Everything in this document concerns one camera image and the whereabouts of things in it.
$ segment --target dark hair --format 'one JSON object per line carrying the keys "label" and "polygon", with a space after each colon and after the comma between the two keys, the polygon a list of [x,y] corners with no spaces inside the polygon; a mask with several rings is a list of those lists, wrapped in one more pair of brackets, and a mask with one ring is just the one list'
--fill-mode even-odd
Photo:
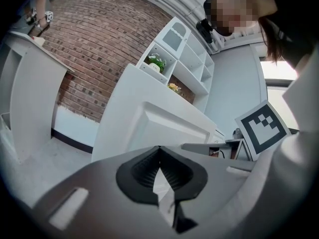
{"label": "dark hair", "polygon": [[267,46],[267,58],[277,63],[283,54],[282,41],[266,17],[259,18],[258,22],[261,27],[264,42]]}

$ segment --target small plant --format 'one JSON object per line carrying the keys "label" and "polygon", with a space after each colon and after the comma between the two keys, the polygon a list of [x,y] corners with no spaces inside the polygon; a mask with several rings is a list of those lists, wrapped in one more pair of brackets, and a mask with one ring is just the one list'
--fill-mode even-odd
{"label": "small plant", "polygon": [[177,85],[175,85],[174,83],[170,83],[168,84],[168,88],[170,88],[171,90],[173,90],[176,93],[180,93],[181,88]]}
{"label": "small plant", "polygon": [[166,60],[162,60],[157,53],[149,56],[150,63],[154,63],[159,67],[159,72],[162,73],[166,66]]}

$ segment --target woman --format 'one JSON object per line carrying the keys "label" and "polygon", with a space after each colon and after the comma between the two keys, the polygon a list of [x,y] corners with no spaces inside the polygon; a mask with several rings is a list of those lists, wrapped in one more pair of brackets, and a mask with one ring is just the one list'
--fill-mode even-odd
{"label": "woman", "polygon": [[223,36],[259,22],[268,57],[283,57],[296,71],[306,65],[318,41],[316,0],[206,0],[204,9],[213,28]]}

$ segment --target brick wall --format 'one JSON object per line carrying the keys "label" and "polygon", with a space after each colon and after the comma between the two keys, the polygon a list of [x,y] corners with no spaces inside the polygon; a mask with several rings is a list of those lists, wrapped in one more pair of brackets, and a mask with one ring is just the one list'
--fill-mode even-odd
{"label": "brick wall", "polygon": [[52,0],[51,7],[43,47],[75,70],[59,102],[99,122],[127,64],[138,62],[171,16],[146,0]]}

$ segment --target potted plant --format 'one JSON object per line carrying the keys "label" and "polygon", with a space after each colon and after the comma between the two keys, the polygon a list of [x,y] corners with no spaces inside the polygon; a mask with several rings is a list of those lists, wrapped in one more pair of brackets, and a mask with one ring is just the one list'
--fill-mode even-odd
{"label": "potted plant", "polygon": [[149,66],[155,71],[162,73],[166,66],[166,61],[162,60],[157,53],[149,56]]}
{"label": "potted plant", "polygon": [[180,93],[181,88],[177,85],[175,85],[174,83],[170,83],[168,84],[168,88],[170,88],[171,90],[173,90],[176,93]]}

